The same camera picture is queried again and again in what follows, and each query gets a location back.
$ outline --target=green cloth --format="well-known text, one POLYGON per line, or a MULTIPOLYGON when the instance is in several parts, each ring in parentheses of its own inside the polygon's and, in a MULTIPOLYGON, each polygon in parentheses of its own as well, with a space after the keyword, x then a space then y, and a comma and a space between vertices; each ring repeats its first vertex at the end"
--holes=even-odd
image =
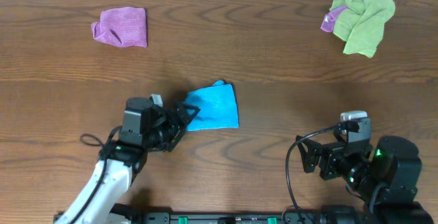
POLYGON ((392 0, 334 0, 330 11, 341 5, 348 8, 337 17, 333 33, 347 42, 344 53, 361 53, 371 58, 396 4, 392 0))

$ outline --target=white arm segment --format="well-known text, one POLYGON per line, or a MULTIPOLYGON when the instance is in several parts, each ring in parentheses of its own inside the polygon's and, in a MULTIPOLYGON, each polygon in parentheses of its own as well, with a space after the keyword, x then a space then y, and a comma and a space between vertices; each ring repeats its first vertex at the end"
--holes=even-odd
MULTIPOLYGON (((69 224, 73 220, 94 190, 101 176, 102 168, 103 160, 100 160, 96 164, 90 181, 55 224, 69 224)), ((102 184, 75 224, 102 224, 111 221, 107 220, 108 214, 120 196, 128 190, 131 181, 132 167, 125 166, 123 162, 109 159, 102 184)))

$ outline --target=pink cloth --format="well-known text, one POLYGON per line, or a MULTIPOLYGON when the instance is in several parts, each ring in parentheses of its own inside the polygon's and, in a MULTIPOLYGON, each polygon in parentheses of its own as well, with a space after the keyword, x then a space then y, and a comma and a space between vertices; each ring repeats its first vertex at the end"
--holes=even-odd
POLYGON ((146 10, 114 8, 101 13, 101 21, 91 24, 93 38, 116 47, 147 47, 146 10))
POLYGON ((326 14, 324 21, 322 21, 321 29, 325 32, 332 32, 335 28, 337 17, 347 8, 347 5, 341 5, 340 7, 337 7, 326 14))

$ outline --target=wooden table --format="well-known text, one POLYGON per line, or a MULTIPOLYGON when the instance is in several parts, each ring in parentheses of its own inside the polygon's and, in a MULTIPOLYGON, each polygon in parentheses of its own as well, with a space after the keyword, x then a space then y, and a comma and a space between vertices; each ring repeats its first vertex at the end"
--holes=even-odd
MULTIPOLYGON (((320 30, 331 1, 0 0, 0 223, 50 223, 67 209, 99 150, 79 136, 106 137, 127 98, 170 103, 217 79, 234 83, 240 128, 190 132, 172 153, 151 154, 120 202, 281 212, 295 135, 367 110, 374 145, 395 134, 419 147, 417 200, 438 220, 438 0, 394 0, 372 59, 344 55, 320 30), (92 39, 101 11, 125 6, 148 9, 148 48, 92 39)), ((297 151, 291 174, 303 208, 362 205, 344 180, 303 173, 297 151)))

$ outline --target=green connector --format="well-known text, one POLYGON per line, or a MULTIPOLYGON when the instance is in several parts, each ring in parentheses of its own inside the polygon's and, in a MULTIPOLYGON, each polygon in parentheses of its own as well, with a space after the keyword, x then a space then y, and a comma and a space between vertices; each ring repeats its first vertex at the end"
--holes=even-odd
POLYGON ((268 218, 268 224, 276 224, 276 218, 275 217, 268 218))
POLYGON ((189 223, 189 218, 187 217, 179 217, 178 218, 178 224, 188 224, 189 223))

